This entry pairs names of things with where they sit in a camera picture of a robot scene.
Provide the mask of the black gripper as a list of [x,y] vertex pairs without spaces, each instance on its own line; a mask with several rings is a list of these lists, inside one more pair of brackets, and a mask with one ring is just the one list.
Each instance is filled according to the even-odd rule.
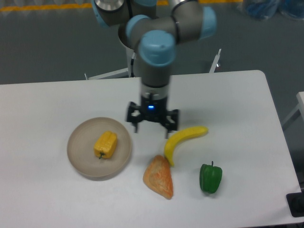
[[130,102],[126,113],[126,122],[131,123],[134,132],[138,132],[138,123],[149,121],[160,123],[165,129],[165,139],[169,138],[169,133],[177,131],[179,128],[179,109],[167,111],[168,98],[153,100],[141,96],[140,106]]

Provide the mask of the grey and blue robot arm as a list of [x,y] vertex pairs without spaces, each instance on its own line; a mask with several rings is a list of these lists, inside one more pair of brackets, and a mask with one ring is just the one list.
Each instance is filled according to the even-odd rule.
[[167,109],[176,46],[211,37],[217,29],[213,8],[196,0],[171,0],[171,14],[159,18],[154,0],[94,0],[99,25],[119,25],[121,41],[136,54],[134,73],[141,79],[140,104],[129,103],[126,121],[159,123],[168,133],[179,127],[179,110]]

